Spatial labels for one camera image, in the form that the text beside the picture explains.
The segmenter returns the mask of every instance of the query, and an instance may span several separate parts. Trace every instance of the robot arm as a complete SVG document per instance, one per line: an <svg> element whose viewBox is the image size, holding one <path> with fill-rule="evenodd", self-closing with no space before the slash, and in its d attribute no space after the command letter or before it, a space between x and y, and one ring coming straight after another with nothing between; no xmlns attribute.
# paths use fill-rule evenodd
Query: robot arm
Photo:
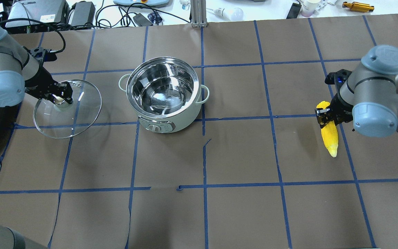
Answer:
<svg viewBox="0 0 398 249"><path fill-rule="evenodd" d="M47 52L37 48L32 56L0 27L0 107L19 104L24 93L54 104L73 102L69 83L56 82L42 66Z"/></svg>
<svg viewBox="0 0 398 249"><path fill-rule="evenodd" d="M354 129L368 137L386 137L398 132L398 48L379 45L361 59L353 71L330 73L326 84L338 93L327 109L316 109L321 128L353 121Z"/></svg>

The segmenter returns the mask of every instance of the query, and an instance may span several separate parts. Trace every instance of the white surface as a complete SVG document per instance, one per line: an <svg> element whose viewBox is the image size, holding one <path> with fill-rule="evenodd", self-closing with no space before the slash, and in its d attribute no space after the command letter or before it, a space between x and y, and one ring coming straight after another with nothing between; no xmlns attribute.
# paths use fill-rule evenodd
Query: white surface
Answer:
<svg viewBox="0 0 398 249"><path fill-rule="evenodd" d="M80 0L67 0L71 6ZM96 5L96 10L101 6L102 0L92 0ZM349 9L342 8L344 0L338 0L335 6L326 5L318 15L313 14L311 18L315 17L329 17L329 16L361 16L361 15L383 15L383 14L398 14L398 1L396 0L361 0L361 3L368 3L375 7L372 13L352 12ZM297 3L297 0L265 0L265 2L253 2L252 0L207 0L207 8L235 8L239 7L244 11L244 20L266 20L266 19L285 19L292 3ZM105 0L104 6L112 5L113 0ZM170 0L170 4L166 7L160 8L163 11L180 16L183 19L189 19L190 11L185 11L181 7L180 0ZM146 9L131 8L133 12L142 13L145 17L151 12ZM173 16L160 13L164 19L164 25L184 24L185 22ZM108 19L112 24L120 20L120 13L117 7L109 7L103 10L100 14L100 19ZM207 12L208 22L225 22L222 17L215 16L210 11Z"/></svg>

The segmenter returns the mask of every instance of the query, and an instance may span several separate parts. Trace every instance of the white label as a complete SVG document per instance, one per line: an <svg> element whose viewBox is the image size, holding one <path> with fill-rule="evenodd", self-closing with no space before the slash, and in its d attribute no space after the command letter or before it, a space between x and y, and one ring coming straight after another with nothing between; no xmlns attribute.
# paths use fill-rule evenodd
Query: white label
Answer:
<svg viewBox="0 0 398 249"><path fill-rule="evenodd" d="M41 22L54 22L56 14L41 16Z"/></svg>

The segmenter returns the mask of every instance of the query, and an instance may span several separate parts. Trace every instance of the brass fitting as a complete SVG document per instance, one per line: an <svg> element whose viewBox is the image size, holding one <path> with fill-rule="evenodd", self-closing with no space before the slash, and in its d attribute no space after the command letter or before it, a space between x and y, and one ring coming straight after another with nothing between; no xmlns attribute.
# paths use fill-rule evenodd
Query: brass fitting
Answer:
<svg viewBox="0 0 398 249"><path fill-rule="evenodd" d="M358 3L358 2L352 2L352 3L343 2L342 8L349 8L351 9L351 11L363 12L363 13L374 11L374 6L370 6L367 3Z"/></svg>

